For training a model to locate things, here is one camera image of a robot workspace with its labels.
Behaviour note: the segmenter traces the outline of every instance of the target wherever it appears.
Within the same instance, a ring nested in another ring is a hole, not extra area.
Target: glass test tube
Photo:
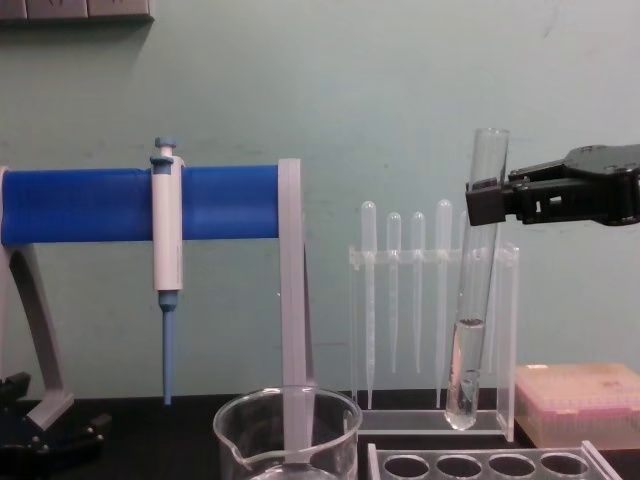
[[[470,190],[477,182],[504,181],[509,131],[495,128],[476,130]],[[453,331],[451,370],[445,417],[456,430],[476,422],[485,320],[491,285],[497,224],[464,229],[458,308]]]

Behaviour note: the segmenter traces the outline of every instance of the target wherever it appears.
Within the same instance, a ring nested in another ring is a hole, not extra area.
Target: gray stand leg
[[[73,394],[65,388],[62,379],[58,344],[33,246],[5,249],[0,259],[0,269],[0,307],[4,306],[10,271],[29,322],[44,381],[44,398],[29,412],[28,417],[46,430],[73,404]]]

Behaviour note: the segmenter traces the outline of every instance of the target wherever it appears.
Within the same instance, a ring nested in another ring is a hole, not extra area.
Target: beaker rim
[[[229,440],[229,438],[227,438],[227,436],[222,433],[222,430],[220,428],[221,425],[219,425],[221,418],[226,413],[228,413],[232,408],[235,408],[238,405],[250,402],[252,400],[255,400],[256,398],[260,398],[266,395],[282,395],[284,391],[302,391],[304,393],[320,394],[325,397],[333,397],[337,400],[340,400],[354,414],[355,423],[351,428],[349,428],[349,430],[347,430],[345,433],[343,433],[339,437],[336,437],[333,440],[330,440],[325,443],[321,443],[319,445],[313,445],[311,447],[303,448],[299,450],[273,450],[270,452],[259,453],[252,457],[247,457],[247,458],[243,457],[240,451],[238,450],[238,447],[236,446],[236,444],[231,440]],[[223,442],[231,450],[231,453],[233,454],[236,461],[238,463],[245,464],[245,465],[254,463],[264,458],[269,458],[274,456],[281,457],[281,456],[286,456],[293,453],[304,454],[309,456],[314,455],[317,452],[321,452],[323,450],[333,448],[336,445],[339,445],[342,442],[346,441],[349,437],[357,434],[361,425],[362,425],[362,410],[351,398],[339,392],[334,392],[331,390],[325,390],[322,388],[307,386],[307,385],[287,385],[287,386],[280,386],[280,387],[267,387],[267,388],[262,388],[260,390],[255,390],[253,392],[243,394],[225,403],[216,412],[216,414],[213,417],[213,432],[218,437],[218,439],[221,442]]]

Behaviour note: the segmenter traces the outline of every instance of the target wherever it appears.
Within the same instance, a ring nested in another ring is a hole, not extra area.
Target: blue pipette holder bar
[[[150,170],[8,171],[2,243],[151,240]],[[278,167],[186,167],[185,240],[278,237]]]

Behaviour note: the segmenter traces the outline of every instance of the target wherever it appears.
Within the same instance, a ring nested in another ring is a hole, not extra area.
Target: plastic dropper pipette
[[[448,200],[440,200],[436,211],[436,251],[438,252],[438,327],[436,333],[436,408],[444,388],[445,343],[447,341],[447,262],[451,250],[452,207]]]
[[[376,205],[364,202],[360,209],[360,228],[362,254],[364,256],[365,276],[365,324],[366,324],[366,376],[367,376],[367,408],[371,409],[373,379],[376,370],[376,297],[375,297],[375,263],[378,251]]]
[[[387,251],[389,252],[389,338],[391,372],[396,373],[398,352],[398,263],[402,249],[402,218],[393,212],[387,216]]]
[[[424,215],[422,212],[416,212],[411,218],[411,250],[413,250],[413,341],[418,373],[420,373],[420,340],[422,335],[422,261],[426,237]]]

